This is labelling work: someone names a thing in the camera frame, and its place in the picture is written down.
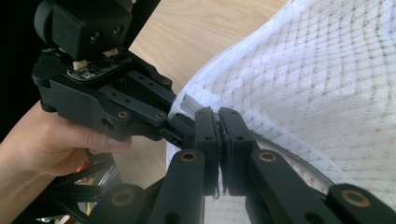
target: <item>bolt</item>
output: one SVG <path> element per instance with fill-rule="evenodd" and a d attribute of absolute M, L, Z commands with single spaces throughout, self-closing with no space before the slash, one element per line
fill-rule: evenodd
<path fill-rule="evenodd" d="M 262 161 L 269 161 L 269 162 L 276 161 L 276 155 L 269 152 L 260 153 L 259 158 Z"/>
<path fill-rule="evenodd" d="M 119 113 L 119 118 L 120 118 L 120 119 L 125 119 L 126 117 L 128 117 L 128 113 L 127 113 L 127 112 L 121 111 L 121 112 Z"/>
<path fill-rule="evenodd" d="M 163 84 L 165 85 L 169 85 L 171 83 L 171 81 L 169 79 L 164 79 L 163 80 Z"/>
<path fill-rule="evenodd" d="M 197 154 L 194 152 L 186 152 L 181 155 L 180 159 L 182 161 L 195 161 L 197 159 Z"/>
<path fill-rule="evenodd" d="M 157 118 L 157 119 L 163 119 L 163 113 L 158 112 L 158 113 L 155 115 L 155 118 Z"/>
<path fill-rule="evenodd" d="M 134 201 L 134 191 L 132 189 L 121 189 L 113 195 L 111 202 L 117 207 L 123 207 Z"/>
<path fill-rule="evenodd" d="M 123 30 L 122 25 L 117 25 L 116 27 L 114 27 L 113 34 L 119 35 L 122 32 L 122 30 Z"/>
<path fill-rule="evenodd" d="M 370 200 L 362 193 L 353 189 L 344 189 L 341 191 L 341 196 L 345 201 L 358 207 L 370 206 Z"/>
<path fill-rule="evenodd" d="M 100 31 L 95 31 L 91 34 L 91 43 L 95 44 L 98 39 L 102 36 Z"/>

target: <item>finger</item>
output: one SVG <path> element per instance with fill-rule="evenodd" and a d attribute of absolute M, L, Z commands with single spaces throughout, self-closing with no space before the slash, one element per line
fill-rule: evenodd
<path fill-rule="evenodd" d="M 100 152 L 122 152 L 131 148 L 132 139 L 117 141 L 106 134 L 70 122 L 64 130 L 68 134 L 64 141 L 74 142 L 73 147 L 85 147 Z"/>
<path fill-rule="evenodd" d="M 100 154 L 100 152 L 96 151 L 95 149 L 89 149 L 89 151 L 90 151 L 90 153 L 91 153 L 92 155 L 98 155 L 98 154 Z"/>
<path fill-rule="evenodd" d="M 46 113 L 37 105 L 31 112 L 33 120 L 40 127 L 44 142 L 52 143 L 54 148 L 81 147 L 100 152 L 122 152 L 130 149 L 132 139 L 117 141 L 88 127 L 59 117 L 56 113 Z"/>

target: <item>white cloth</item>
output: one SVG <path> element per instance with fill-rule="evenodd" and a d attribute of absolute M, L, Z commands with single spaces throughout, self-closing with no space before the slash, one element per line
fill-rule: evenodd
<path fill-rule="evenodd" d="M 170 117 L 233 108 L 334 183 L 396 209 L 395 17 L 392 0 L 289 0 L 203 67 Z"/>

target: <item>hand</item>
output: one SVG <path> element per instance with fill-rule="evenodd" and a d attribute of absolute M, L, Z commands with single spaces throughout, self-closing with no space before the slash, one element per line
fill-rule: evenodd
<path fill-rule="evenodd" d="M 92 153 L 122 152 L 131 139 L 118 142 L 105 134 L 47 113 L 35 104 L 0 145 L 13 162 L 9 169 L 38 175 L 68 175 Z"/>
<path fill-rule="evenodd" d="M 10 223 L 55 176 L 76 171 L 86 148 L 101 153 L 130 147 L 131 139 L 118 142 L 35 104 L 0 144 L 0 223 Z"/>

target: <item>wooden table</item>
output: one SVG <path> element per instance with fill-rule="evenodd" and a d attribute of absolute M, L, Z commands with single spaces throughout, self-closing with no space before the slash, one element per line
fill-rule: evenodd
<path fill-rule="evenodd" d="M 211 58 L 251 34 L 286 0 L 162 0 L 130 47 L 183 86 Z M 125 183 L 146 188 L 165 175 L 165 142 L 133 137 L 133 148 L 114 156 Z"/>

